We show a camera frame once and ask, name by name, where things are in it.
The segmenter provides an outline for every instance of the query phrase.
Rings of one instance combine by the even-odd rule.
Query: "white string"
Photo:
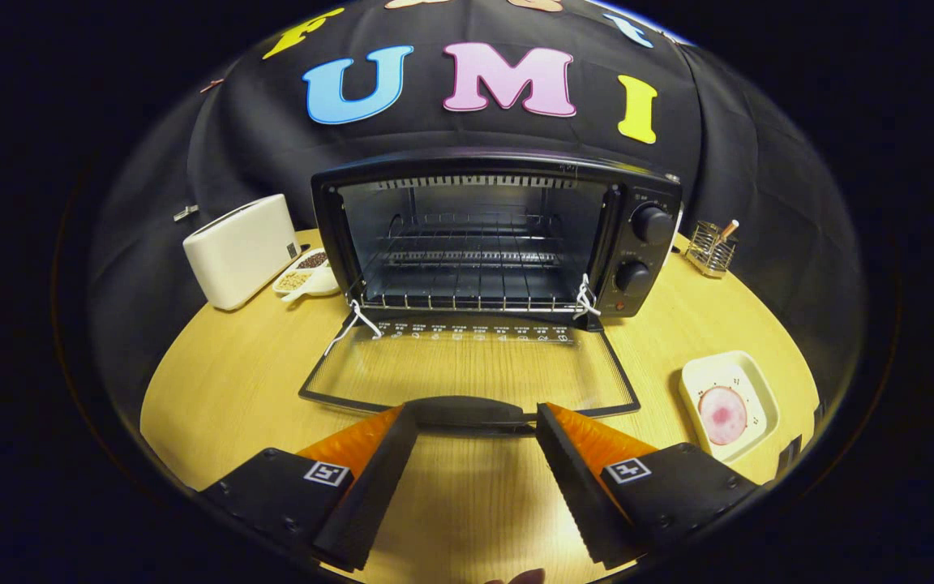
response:
[[[594,309],[593,303],[589,301],[587,292],[589,292],[589,276],[587,276],[587,274],[582,274],[582,284],[579,285],[579,295],[575,297],[575,306],[578,307],[578,311],[576,311],[572,318],[579,318],[586,314],[587,311],[600,316],[600,311]]]
[[[374,329],[374,339],[379,339],[381,337],[381,329],[377,328],[377,325],[375,325],[373,322],[370,322],[370,319],[366,318],[366,316],[362,314],[362,309],[359,307],[358,300],[352,300],[352,311],[355,311],[355,318],[352,319],[352,322],[348,323],[348,326],[345,326],[345,330],[342,330],[339,337],[333,341],[330,341],[330,345],[327,347],[327,350],[323,351],[323,356],[330,354],[330,349],[334,348],[334,345],[337,344],[337,341],[344,339],[345,335],[348,335],[348,331],[351,330],[353,326],[355,326],[355,321],[359,319],[362,319],[362,322],[370,326],[371,329]]]

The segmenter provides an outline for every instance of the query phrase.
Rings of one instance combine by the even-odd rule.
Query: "letter m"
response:
[[[575,115],[575,106],[568,100],[568,64],[574,59],[568,53],[531,49],[516,67],[487,43],[456,43],[446,47],[445,53],[456,60],[456,84],[444,102],[446,110],[484,110],[489,100],[481,94],[482,83],[499,107],[509,110],[530,83],[531,96],[522,102],[526,110],[559,118]]]

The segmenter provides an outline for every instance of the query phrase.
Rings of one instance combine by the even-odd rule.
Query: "black cloth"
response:
[[[752,83],[681,45],[703,118],[694,204],[681,229],[738,219],[731,272],[785,325],[830,406],[864,341],[867,282],[846,203],[801,130]]]
[[[314,174],[386,152],[452,145],[541,148],[677,174],[685,225],[697,218],[740,218],[745,239],[738,276],[788,325],[818,384],[828,387],[838,378],[825,371],[838,368],[831,352],[835,335],[854,314],[840,294],[853,289],[847,282],[859,278],[859,270],[834,258],[854,254],[852,228],[814,149],[749,85],[712,66],[699,49],[653,31],[646,34],[652,49],[635,44],[594,4],[571,3],[553,14],[506,2],[397,11],[384,10],[384,3],[347,5],[285,51],[262,59],[277,33],[213,71],[120,171],[96,219],[88,310],[97,368],[127,422],[137,427],[153,370],[204,305],[182,251],[193,230],[277,192],[285,193],[297,228],[311,228]],[[474,112],[445,110],[453,60],[443,49],[460,41],[489,43],[511,64],[533,47],[570,53],[568,87],[578,114],[530,114],[520,103],[527,93],[508,110],[495,103]],[[414,47],[392,107],[340,126],[308,118],[305,71],[355,59],[345,71],[344,97],[360,99],[373,92],[377,76],[366,55],[390,45]],[[619,133],[626,106],[619,75],[658,90],[655,144]],[[223,77],[215,88],[199,91],[208,79]],[[763,128],[786,129],[794,137],[771,140]],[[199,212],[172,221],[188,204],[197,204]],[[837,311],[837,318],[824,318],[826,311]]]

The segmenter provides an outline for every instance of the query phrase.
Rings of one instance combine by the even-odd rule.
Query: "toaster oven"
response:
[[[312,193],[352,313],[302,396],[359,410],[431,400],[436,425],[472,427],[533,420],[526,408],[554,387],[586,414],[639,407],[600,318],[636,315],[655,284],[681,216],[672,174],[444,148],[327,170]]]

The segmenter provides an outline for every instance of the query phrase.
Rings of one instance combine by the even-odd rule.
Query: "seeds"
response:
[[[326,262],[326,261],[327,261],[327,252],[323,251],[322,254],[315,254],[315,255],[309,256],[309,258],[302,260],[301,263],[298,264],[298,269],[318,268],[319,266],[323,265],[323,262]]]
[[[283,288],[286,290],[296,290],[301,288],[301,284],[304,284],[305,281],[308,281],[309,274],[307,273],[289,273],[286,276],[282,277],[279,281],[279,286],[277,288]]]

